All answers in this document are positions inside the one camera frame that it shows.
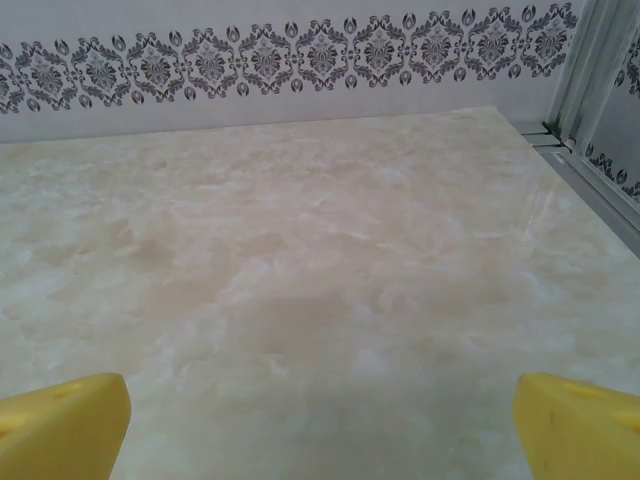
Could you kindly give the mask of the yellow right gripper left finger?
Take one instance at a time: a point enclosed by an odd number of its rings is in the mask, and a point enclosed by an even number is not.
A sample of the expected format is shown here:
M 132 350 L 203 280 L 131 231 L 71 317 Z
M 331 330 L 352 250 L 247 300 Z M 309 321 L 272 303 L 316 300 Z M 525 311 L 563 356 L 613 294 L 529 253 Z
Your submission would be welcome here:
M 130 418 L 129 393 L 117 373 L 3 398 L 1 477 L 108 479 Z

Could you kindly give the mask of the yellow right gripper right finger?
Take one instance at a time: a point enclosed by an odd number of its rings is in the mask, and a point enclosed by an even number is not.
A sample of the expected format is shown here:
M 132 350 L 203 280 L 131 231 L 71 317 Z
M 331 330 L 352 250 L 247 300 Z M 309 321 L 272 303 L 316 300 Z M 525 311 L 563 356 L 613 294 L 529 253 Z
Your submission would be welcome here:
M 544 373 L 522 375 L 513 421 L 535 479 L 637 479 L 639 398 Z

